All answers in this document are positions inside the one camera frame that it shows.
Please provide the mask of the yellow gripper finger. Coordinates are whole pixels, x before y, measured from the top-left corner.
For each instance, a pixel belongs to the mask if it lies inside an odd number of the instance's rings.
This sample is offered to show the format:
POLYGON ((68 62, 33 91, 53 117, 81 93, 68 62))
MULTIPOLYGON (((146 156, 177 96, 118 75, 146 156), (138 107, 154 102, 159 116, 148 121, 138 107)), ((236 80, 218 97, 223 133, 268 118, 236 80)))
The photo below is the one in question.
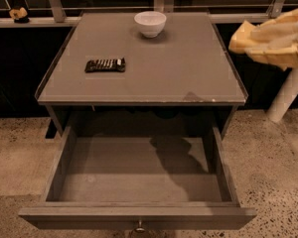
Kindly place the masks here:
POLYGON ((288 67, 298 68, 298 45, 296 44, 278 49, 268 47, 248 48, 245 53, 256 62, 275 65, 282 70, 288 67))
POLYGON ((271 41, 298 34, 298 8, 256 26, 250 37, 255 41, 271 41))

